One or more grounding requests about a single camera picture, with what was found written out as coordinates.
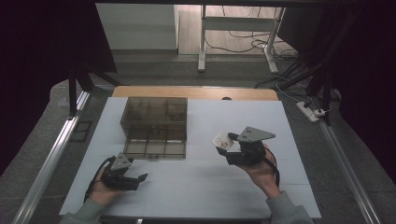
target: white table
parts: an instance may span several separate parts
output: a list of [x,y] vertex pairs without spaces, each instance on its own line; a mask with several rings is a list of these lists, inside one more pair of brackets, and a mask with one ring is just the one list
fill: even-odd
[[[127,98],[110,97],[60,212],[75,213],[99,165],[122,152],[120,119]],[[228,165],[212,145],[219,132],[241,133],[246,126],[275,133],[265,143],[276,155],[280,188],[312,218],[320,212],[295,145],[283,105],[277,101],[188,101],[187,158],[179,161],[135,160],[125,174],[148,173],[137,191],[126,192],[105,215],[174,219],[267,219],[265,195],[242,170]]]

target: wall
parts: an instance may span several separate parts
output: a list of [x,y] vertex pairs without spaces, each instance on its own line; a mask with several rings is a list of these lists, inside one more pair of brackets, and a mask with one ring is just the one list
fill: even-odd
[[111,49],[177,49],[173,5],[96,4]]

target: storage box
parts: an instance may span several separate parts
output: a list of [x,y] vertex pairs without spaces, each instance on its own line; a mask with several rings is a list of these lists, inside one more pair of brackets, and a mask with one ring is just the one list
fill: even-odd
[[120,125],[127,157],[186,158],[187,98],[129,97]]

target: metal rail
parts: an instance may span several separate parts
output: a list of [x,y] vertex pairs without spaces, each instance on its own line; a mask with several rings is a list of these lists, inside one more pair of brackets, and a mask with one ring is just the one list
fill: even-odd
[[49,152],[48,157],[44,161],[40,172],[35,178],[35,182],[33,183],[32,187],[30,187],[30,190],[27,193],[20,207],[20,210],[18,211],[12,223],[29,223],[30,218],[35,212],[35,208],[37,207],[38,202],[40,201],[41,196],[44,193],[44,190],[50,182],[52,173],[55,170],[56,165],[58,164],[58,161],[62,156],[62,153],[64,152],[64,148],[71,136],[71,133],[76,127],[76,124],[82,112],[81,110],[87,102],[89,96],[89,93],[83,91],[78,97],[77,114],[72,119],[67,120],[64,124],[61,133],[58,135],[58,138],[56,139],[51,151]]
[[332,127],[328,126],[324,121],[321,121],[320,128],[329,142],[330,148],[334,153],[334,157],[337,160],[344,177],[346,178],[346,182],[355,195],[356,202],[358,203],[358,206],[361,209],[366,222],[370,224],[380,224],[381,221],[376,214],[374,206],[371,203],[364,187],[361,185],[361,182],[353,171],[353,168],[347,159],[347,155],[345,154],[343,148],[337,140],[337,137],[332,131]]

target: white object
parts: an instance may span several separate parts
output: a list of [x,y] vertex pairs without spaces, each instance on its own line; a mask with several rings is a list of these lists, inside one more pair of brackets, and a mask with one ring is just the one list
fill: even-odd
[[177,49],[178,6],[97,3],[111,49]]
[[297,103],[297,107],[300,108],[300,110],[305,114],[305,116],[311,121],[311,122],[315,122],[318,121],[318,117],[315,116],[314,111],[311,110],[311,108],[309,107],[304,107],[304,102],[299,102]]
[[314,110],[314,115],[317,117],[324,116],[325,114],[326,114],[326,112],[322,109]]
[[[60,212],[75,213],[99,165],[123,150],[120,119],[127,98],[110,97]],[[125,176],[148,174],[137,191],[128,191],[105,215],[133,218],[268,219],[265,195],[248,175],[228,165],[212,144],[220,130],[240,133],[247,126],[276,134],[264,142],[276,155],[280,188],[320,218],[311,186],[279,101],[189,100],[186,159],[134,160]],[[230,150],[239,147],[234,144]]]
[[219,147],[227,151],[233,146],[233,140],[231,140],[226,132],[221,131],[212,139],[212,144],[215,147]]

